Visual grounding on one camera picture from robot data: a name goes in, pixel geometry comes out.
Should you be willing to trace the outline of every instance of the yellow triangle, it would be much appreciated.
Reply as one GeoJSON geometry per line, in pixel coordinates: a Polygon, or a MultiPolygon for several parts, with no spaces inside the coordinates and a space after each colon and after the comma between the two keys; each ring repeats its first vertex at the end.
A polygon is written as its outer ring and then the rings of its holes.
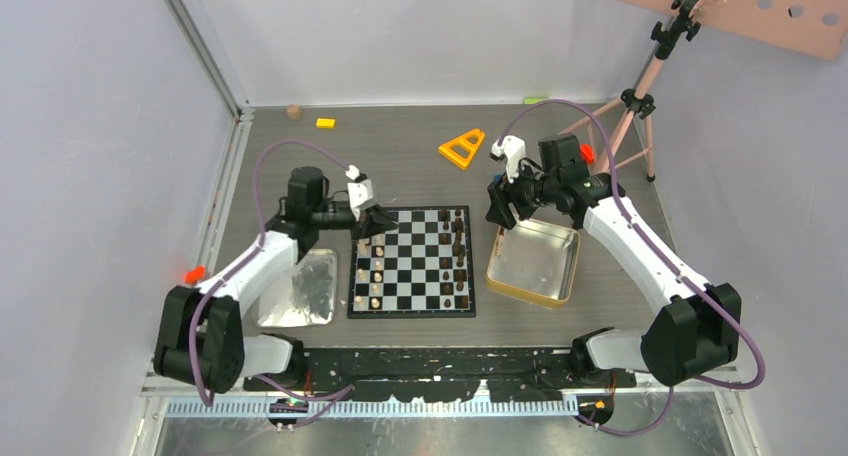
{"type": "Polygon", "coordinates": [[[480,149],[485,138],[486,133],[479,129],[472,129],[462,136],[439,146],[439,153],[460,168],[468,169],[468,165],[471,164],[471,160],[474,159],[474,155],[477,154],[477,150],[480,149]],[[463,157],[457,154],[454,150],[457,146],[468,152],[468,156],[463,157]]]}

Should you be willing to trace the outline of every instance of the wall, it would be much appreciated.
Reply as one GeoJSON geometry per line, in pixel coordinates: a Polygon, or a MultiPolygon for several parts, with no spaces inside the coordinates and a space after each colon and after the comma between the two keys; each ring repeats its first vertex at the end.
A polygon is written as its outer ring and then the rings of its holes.
{"type": "Polygon", "coordinates": [[[763,435],[774,454],[841,454],[848,58],[704,29],[663,71],[657,187],[685,259],[742,294],[768,368],[749,393],[763,435]]]}
{"type": "Polygon", "coordinates": [[[0,440],[126,454],[230,117],[163,0],[0,0],[0,440]]]}
{"type": "Polygon", "coordinates": [[[667,19],[613,0],[187,2],[258,106],[605,99],[667,19]]]}

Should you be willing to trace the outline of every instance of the gray tabletop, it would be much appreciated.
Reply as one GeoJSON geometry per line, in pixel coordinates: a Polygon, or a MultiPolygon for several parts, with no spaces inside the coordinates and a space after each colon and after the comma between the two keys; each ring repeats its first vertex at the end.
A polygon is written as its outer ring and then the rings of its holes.
{"type": "MultiPolygon", "coordinates": [[[[571,298],[551,310],[495,293],[486,288],[485,271],[496,226],[484,219],[489,200],[486,186],[502,166],[487,157],[488,148],[506,124],[522,109],[518,105],[362,107],[304,109],[292,121],[285,109],[256,112],[245,150],[220,249],[218,268],[237,257],[253,241],[257,218],[253,207],[251,175],[259,153],[283,139],[300,139],[320,145],[348,164],[366,172],[375,184],[383,206],[468,205],[474,253],[476,318],[425,318],[351,320],[346,303],[351,242],[346,231],[325,231],[316,247],[338,254],[339,278],[336,314],[326,326],[283,331],[319,346],[528,346],[567,345],[574,337],[606,326],[644,329],[652,317],[648,305],[612,255],[583,234],[571,298]],[[334,130],[315,128],[318,117],[336,118],[334,130]],[[438,153],[438,146],[472,128],[486,133],[483,148],[468,170],[462,171],[438,153]]],[[[620,116],[602,118],[612,130],[620,116]]],[[[562,107],[543,107],[530,113],[513,133],[525,139],[528,156],[538,160],[535,141],[555,134],[581,115],[562,107]]],[[[588,140],[585,130],[578,134],[588,140]]],[[[619,150],[623,159],[641,149],[631,131],[619,150]]],[[[285,146],[271,154],[259,178],[265,217],[284,196],[290,171],[298,166],[322,168],[331,191],[344,189],[342,171],[325,157],[308,149],[285,146]]],[[[645,221],[668,241],[668,231],[653,186],[645,180],[645,163],[636,161],[620,171],[627,190],[645,221]]],[[[556,211],[542,209],[537,219],[570,225],[556,211]]]]}

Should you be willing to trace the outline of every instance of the black square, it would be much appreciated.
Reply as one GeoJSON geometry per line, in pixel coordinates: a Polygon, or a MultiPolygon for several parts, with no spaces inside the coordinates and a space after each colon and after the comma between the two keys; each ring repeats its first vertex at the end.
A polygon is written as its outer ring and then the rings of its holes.
{"type": "Polygon", "coordinates": [[[398,309],[412,309],[412,296],[398,296],[398,309]]]}

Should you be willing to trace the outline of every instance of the chessboard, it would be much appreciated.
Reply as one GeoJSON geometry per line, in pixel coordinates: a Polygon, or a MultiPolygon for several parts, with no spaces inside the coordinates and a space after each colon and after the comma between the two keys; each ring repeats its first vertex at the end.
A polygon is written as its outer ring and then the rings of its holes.
{"type": "Polygon", "coordinates": [[[468,206],[384,209],[398,228],[353,242],[348,318],[474,317],[468,206]]]}

